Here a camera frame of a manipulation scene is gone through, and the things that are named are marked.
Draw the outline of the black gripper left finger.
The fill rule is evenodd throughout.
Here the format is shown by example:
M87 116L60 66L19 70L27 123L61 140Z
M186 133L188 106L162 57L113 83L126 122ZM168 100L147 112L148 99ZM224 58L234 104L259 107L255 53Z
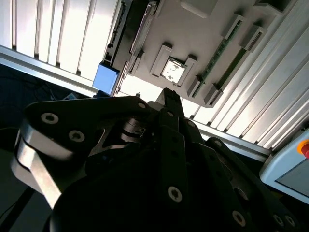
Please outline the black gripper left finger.
M178 129L183 118L180 96L168 88L156 101L126 96L32 103L17 134L12 171L54 207L71 184L133 153L158 126Z

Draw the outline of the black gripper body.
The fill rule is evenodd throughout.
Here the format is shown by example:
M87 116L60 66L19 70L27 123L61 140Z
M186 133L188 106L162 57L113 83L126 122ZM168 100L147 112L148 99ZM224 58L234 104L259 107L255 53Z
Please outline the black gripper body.
M206 179L184 135L158 126L139 151L71 185L50 216L52 232L219 232Z

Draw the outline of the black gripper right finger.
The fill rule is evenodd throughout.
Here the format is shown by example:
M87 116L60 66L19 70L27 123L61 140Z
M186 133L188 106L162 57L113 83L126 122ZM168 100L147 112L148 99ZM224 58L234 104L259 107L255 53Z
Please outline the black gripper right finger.
M262 181L219 139L204 141L179 105L187 157L214 199L211 216L220 232L301 232L303 226Z

